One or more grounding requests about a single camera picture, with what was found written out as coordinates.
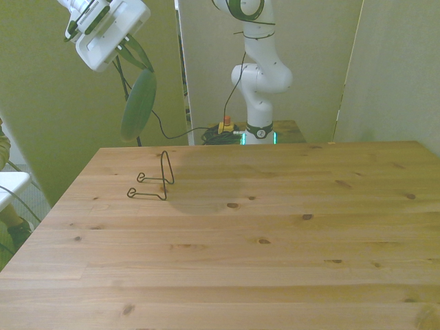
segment green light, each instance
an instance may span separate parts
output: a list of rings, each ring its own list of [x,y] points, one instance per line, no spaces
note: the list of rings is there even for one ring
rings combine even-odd
[[[278,134],[276,134],[276,132],[274,132],[274,144],[277,144],[277,143],[278,143]],[[245,133],[243,133],[241,135],[240,144],[242,146],[246,145],[246,134]]]

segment wood grain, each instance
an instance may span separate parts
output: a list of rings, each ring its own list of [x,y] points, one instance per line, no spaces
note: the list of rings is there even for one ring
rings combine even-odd
[[[104,148],[0,273],[0,329],[440,329],[416,142]]]

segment wood knot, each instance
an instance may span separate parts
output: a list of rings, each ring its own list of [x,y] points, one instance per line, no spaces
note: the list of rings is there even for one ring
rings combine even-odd
[[[130,304],[124,307],[124,311],[122,312],[122,314],[127,316],[133,313],[134,310],[135,310],[135,305]]]
[[[400,168],[400,169],[402,169],[402,170],[406,169],[405,166],[403,166],[403,165],[401,165],[401,164],[398,164],[398,163],[393,163],[393,166],[396,167],[396,168]]]
[[[345,181],[341,181],[341,180],[335,180],[335,182],[345,188],[352,188],[352,186],[350,186],[348,183],[346,183]]]
[[[258,242],[259,242],[260,244],[270,244],[270,241],[267,240],[267,239],[259,239]]]

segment black cable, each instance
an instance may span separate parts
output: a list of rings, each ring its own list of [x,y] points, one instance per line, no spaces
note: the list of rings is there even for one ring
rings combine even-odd
[[[116,70],[119,72],[119,74],[121,74],[121,71],[119,71],[118,66],[116,65],[115,61],[113,61],[112,63],[115,66]],[[129,82],[125,79],[125,77],[124,77],[124,81],[125,81],[126,85],[129,87],[129,89],[132,89]]]
[[[122,71],[122,66],[121,66],[121,61],[119,60],[119,56],[116,56],[116,63],[118,64],[116,66],[116,64],[113,62],[113,64],[116,66],[117,71],[119,72],[119,75],[121,77],[121,82],[122,82],[122,86],[124,87],[124,93],[125,93],[125,101],[127,101],[129,99],[129,91],[127,91],[127,86],[126,84],[126,79],[124,77],[124,72]]]
[[[41,220],[40,220],[40,218],[38,218],[37,217],[37,215],[35,214],[35,213],[33,213],[32,212],[32,210],[30,209],[30,207],[20,198],[20,197],[18,197],[15,193],[13,193],[11,190],[9,190],[9,189],[7,189],[7,188],[5,188],[5,187],[3,187],[3,186],[0,186],[0,188],[1,189],[3,189],[3,190],[5,190],[5,191],[7,191],[8,193],[10,193],[12,196],[14,196],[20,203],[22,203],[24,206],[25,206],[25,208],[27,208],[27,210],[30,212],[30,214],[31,215],[33,215],[34,216],[34,218],[39,222],[39,223],[41,223]]]
[[[240,128],[237,125],[234,125],[235,131],[238,131],[239,129]],[[235,135],[233,132],[223,132],[222,134],[218,134],[218,131],[219,125],[207,129],[201,137],[203,145],[239,144],[241,135]]]
[[[229,98],[228,98],[228,100],[225,103],[225,109],[223,110],[223,128],[221,130],[221,134],[224,132],[224,129],[225,129],[226,107],[228,106],[229,100],[231,99],[232,94],[235,92],[235,89],[237,89],[237,86],[239,85],[239,83],[241,81],[241,77],[243,76],[243,65],[244,65],[244,62],[245,62],[245,57],[246,57],[246,52],[243,55],[243,60],[241,60],[241,69],[240,69],[239,81],[236,82],[236,84],[234,86],[234,89],[231,91],[231,94],[229,95]]]
[[[9,250],[9,248],[8,248],[6,245],[3,245],[3,244],[1,244],[1,243],[0,243],[0,248],[2,248],[2,249],[4,249],[4,250],[8,251],[8,252],[11,253],[12,255],[15,254],[15,253],[12,252],[11,250]]]
[[[157,115],[157,113],[154,112],[154,110],[151,110],[151,112],[153,113],[154,116],[156,116],[157,120],[159,120],[160,130],[162,131],[162,134],[164,135],[164,137],[167,138],[168,140],[172,140],[172,139],[180,138],[180,137],[182,137],[182,136],[184,136],[184,135],[186,135],[186,134],[188,134],[188,133],[191,133],[192,131],[195,131],[196,129],[210,129],[209,127],[197,127],[197,128],[195,128],[195,129],[191,129],[190,131],[185,132],[185,133],[183,133],[183,134],[181,134],[181,135],[174,136],[174,137],[168,137],[168,136],[166,136],[166,134],[165,134],[165,132],[164,132],[164,128],[162,127],[162,121],[160,120],[160,118],[159,118],[159,116]]]

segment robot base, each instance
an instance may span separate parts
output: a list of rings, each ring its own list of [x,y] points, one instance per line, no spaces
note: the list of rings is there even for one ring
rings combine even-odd
[[[241,144],[276,144],[276,138],[274,131],[267,134],[264,139],[257,139],[254,134],[246,131],[241,138]]]

